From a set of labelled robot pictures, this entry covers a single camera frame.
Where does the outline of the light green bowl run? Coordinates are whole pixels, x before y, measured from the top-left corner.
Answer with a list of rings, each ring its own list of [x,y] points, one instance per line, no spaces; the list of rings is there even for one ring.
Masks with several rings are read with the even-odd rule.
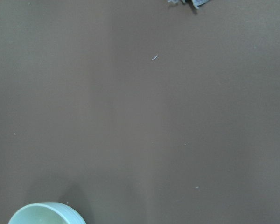
[[[17,210],[9,224],[86,224],[82,216],[70,206],[58,202],[25,205]]]

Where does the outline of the grey folded cloth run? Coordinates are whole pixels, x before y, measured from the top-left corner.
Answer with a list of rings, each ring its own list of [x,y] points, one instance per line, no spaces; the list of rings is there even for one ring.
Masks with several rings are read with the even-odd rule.
[[[192,4],[195,9],[199,9],[200,6],[208,3],[210,0],[167,0],[168,3],[177,4],[181,2],[182,4]]]

